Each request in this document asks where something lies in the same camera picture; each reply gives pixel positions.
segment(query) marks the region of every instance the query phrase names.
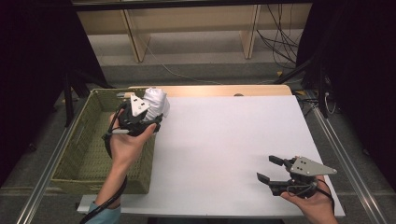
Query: forearm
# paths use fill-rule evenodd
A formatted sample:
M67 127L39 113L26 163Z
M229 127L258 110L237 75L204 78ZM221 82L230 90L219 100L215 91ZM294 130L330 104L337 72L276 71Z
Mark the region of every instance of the forearm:
M106 202L109 198L113 197L116 194L117 190L120 189L126 173L127 168L120 168L113 166L108 173L108 176L103 184L101 190L99 191L95 203L100 205ZM118 198L113 204L111 204L108 208L113 209L120 205L120 198Z

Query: floor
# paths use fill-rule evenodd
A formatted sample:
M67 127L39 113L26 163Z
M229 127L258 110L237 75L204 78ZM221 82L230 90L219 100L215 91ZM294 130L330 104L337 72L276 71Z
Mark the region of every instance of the floor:
M297 40L301 31L291 31ZM276 32L263 32L274 38ZM136 63L125 35L90 36L92 47L102 65L109 84L119 88L138 85L205 85L205 84L270 84L278 73L287 73L290 66L285 60L273 55L256 36L253 57L246 60L237 32L155 34L151 36L149 50L142 63ZM292 90L300 90L301 77L294 77L287 84ZM334 102L329 100L329 110ZM334 152L332 144L318 121L311 104L301 103L302 113L323 162L336 168L339 174L331 176L336 193L345 209L346 217L340 223L375 223L370 219L361 199ZM64 133L65 109L62 95L56 109L39 130L35 140L36 150L26 152L16 165L6 184L0 190L1 223L15 223L23 206L31 195L38 179L58 141ZM364 185L374 196L381 214L388 223L396 223L396 194L380 174L370 156L353 131L342 108L336 107L328 121L340 142L361 174ZM32 223L76 223L82 214L76 212L81 195L68 195L51 183L34 211ZM246 223L262 220L245 220ZM147 223L146 217L122 215L120 223ZM202 220L161 219L160 223L197 223ZM285 219L285 223L307 223L303 217Z

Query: crate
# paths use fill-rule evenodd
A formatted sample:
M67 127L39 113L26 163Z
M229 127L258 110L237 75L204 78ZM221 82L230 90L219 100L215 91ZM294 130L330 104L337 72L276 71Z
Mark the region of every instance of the crate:
M51 182L70 194L97 194L111 166L103 134L109 126L109 116L125 98L120 92L134 92L143 97L145 89L93 90L72 127L64 152L55 168ZM128 171L124 193L149 193L155 136L143 147L140 158Z

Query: green plastic basket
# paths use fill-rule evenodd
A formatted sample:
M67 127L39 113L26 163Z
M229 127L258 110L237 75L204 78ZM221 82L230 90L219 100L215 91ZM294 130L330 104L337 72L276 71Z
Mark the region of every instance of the green plastic basket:
M93 90L72 127L64 152L52 175L51 182L69 194L97 194L111 166L103 134L109 126L109 116L125 98L120 92L134 92L143 97L146 89ZM149 193L155 136L143 147L140 158L128 171L127 194Z

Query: gray carpet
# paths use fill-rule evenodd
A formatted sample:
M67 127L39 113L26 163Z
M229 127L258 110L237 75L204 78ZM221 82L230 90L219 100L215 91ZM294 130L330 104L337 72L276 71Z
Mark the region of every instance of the gray carpet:
M168 65L168 68L177 74L205 81L216 81L222 84L255 84L275 80L276 76L274 74L278 70L272 63L173 64ZM143 85L209 84L177 77L164 70L160 65L108 66L103 67L103 70L109 84L118 88ZM300 88L298 82L290 83L290 85L294 90ZM97 88L97 86L90 85L90 88ZM62 135L65 123L65 108L62 99L61 95L55 105L55 108L57 108L56 112L48 117L47 122L39 130L40 134L35 140L37 151L23 155L0 191L0 218L3 224L15 223L28 195L45 169L47 161ZM305 105L303 113L308 110L309 106ZM361 143L350 126L347 117L342 113L335 113L330 115L329 120L346 147L347 152L353 157L356 166L359 168L370 191L377 199L380 208L386 214L390 223L396 223L396 214L394 213L396 211L395 192L389 187L370 157L362 153ZM339 171L337 175L331 176L332 183L346 211L346 217L339 219L339 222L371 223L312 112L306 116L306 123L324 163ZM82 215L76 212L75 206L80 198L81 195L67 195L50 185L41 204L38 206L33 223L78 223ZM169 220L162 219L161 221L170 223ZM307 223L302 217L284 221L285 223ZM133 217L123 214L121 223L147 223L147 219L145 217Z

